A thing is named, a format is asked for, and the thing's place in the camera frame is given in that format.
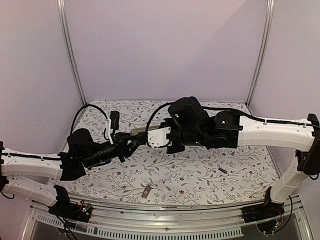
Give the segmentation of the white remote control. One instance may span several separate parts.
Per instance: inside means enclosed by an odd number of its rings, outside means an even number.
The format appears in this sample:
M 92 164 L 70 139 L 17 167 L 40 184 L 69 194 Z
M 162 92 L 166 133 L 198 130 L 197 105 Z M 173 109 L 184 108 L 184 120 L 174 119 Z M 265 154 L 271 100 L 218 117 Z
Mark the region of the white remote control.
M 148 132 L 152 130 L 157 130 L 160 128 L 160 125 L 153 125 L 148 128 Z M 130 131 L 131 136 L 138 136 L 139 138 L 142 138 L 143 140 L 147 141 L 147 134 L 146 134 L 146 127 L 139 127 L 134 128 Z

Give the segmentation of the grey battery compartment cover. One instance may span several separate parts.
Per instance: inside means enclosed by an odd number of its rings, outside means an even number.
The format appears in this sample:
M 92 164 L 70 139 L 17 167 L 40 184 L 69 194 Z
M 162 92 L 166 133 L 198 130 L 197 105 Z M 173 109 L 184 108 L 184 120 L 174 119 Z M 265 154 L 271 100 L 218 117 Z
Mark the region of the grey battery compartment cover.
M 149 195 L 149 193 L 150 193 L 151 190 L 152 190 L 152 187 L 151 187 L 150 185 L 147 185 L 147 186 L 144 188 L 144 190 L 142 191 L 141 197 L 142 197 L 143 199 L 147 199 L 147 198 L 148 198 L 148 195 Z

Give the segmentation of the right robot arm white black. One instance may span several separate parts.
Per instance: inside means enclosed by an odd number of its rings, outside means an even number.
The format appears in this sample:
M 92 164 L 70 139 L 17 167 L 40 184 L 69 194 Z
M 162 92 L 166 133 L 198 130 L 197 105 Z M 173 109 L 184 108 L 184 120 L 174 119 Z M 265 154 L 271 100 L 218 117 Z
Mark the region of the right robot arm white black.
M 310 118 L 267 119 L 231 108 L 202 106 L 183 97 L 166 103 L 168 118 L 148 141 L 174 158 L 165 182 L 176 181 L 174 204 L 228 204 L 265 200 L 262 218 L 278 210 L 317 171 L 320 128 Z

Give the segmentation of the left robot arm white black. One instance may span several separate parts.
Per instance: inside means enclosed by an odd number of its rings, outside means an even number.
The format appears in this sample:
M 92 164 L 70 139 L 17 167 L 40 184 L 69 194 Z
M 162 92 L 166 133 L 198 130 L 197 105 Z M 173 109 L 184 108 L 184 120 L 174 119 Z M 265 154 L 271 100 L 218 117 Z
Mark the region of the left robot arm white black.
M 118 158 L 124 162 L 141 145 L 146 134 L 119 132 L 103 143 L 94 142 L 90 132 L 80 128 L 67 138 L 68 152 L 31 154 L 0 148 L 0 192 L 44 204 L 56 209 L 63 217 L 74 213 L 67 190 L 59 185 L 47 185 L 32 177 L 60 181 L 75 181 L 87 170 L 109 164 Z

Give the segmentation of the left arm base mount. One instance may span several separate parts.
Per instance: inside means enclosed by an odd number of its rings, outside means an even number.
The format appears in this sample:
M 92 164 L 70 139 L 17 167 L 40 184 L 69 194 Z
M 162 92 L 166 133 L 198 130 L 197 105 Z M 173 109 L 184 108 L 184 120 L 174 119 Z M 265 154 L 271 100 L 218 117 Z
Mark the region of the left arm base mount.
M 50 214 L 67 220 L 89 222 L 92 214 L 92 205 L 89 202 L 81 200 L 77 203 L 72 203 L 64 187 L 54 185 L 53 188 L 56 190 L 56 203 L 48 207 Z

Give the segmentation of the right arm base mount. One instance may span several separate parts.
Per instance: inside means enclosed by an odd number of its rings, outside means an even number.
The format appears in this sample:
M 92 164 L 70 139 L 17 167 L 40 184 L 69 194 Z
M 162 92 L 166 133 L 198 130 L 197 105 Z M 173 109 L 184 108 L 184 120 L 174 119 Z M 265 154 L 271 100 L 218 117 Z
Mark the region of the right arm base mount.
M 263 203 L 241 208 L 242 218 L 245 223 L 261 221 L 277 217 L 285 213 L 284 203 L 272 202 L 271 189 L 271 186 L 267 189 Z

